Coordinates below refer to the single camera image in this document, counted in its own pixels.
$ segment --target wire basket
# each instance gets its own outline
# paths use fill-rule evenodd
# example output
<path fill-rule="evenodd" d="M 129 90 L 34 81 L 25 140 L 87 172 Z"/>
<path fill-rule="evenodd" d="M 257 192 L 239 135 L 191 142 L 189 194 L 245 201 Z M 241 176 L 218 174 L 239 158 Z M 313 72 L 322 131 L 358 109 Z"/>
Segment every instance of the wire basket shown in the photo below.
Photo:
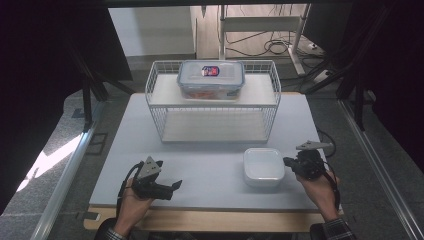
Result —
<path fill-rule="evenodd" d="M 162 142 L 268 141 L 281 97 L 273 61 L 242 61 L 246 82 L 237 101 L 183 98 L 177 84 L 182 62 L 154 62 L 147 80 L 146 101 Z"/>

